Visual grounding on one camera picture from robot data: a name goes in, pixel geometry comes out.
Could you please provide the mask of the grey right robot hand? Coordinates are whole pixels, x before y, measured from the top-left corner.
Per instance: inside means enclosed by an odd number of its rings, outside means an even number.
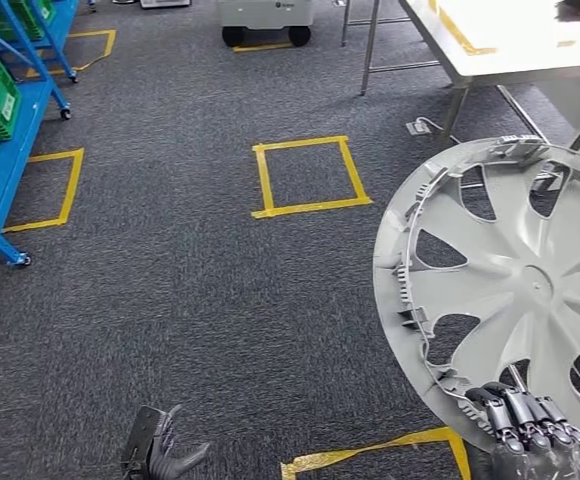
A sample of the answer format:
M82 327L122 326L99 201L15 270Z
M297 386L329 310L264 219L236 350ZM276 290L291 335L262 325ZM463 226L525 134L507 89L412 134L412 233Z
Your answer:
M474 479L580 479L580 429L549 396L488 382L466 392L494 433L492 450L468 454Z

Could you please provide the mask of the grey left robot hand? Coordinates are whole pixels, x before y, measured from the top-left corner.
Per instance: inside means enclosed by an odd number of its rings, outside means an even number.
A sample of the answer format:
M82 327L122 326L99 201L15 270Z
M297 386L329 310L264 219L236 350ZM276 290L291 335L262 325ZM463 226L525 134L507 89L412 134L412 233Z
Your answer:
M179 403L168 412L159 412L159 420L152 435L151 447L147 460L149 479L179 479L182 474L196 467L209 454L211 442L204 442L192 453L181 458L170 454L175 440L175 417L182 409L183 405Z

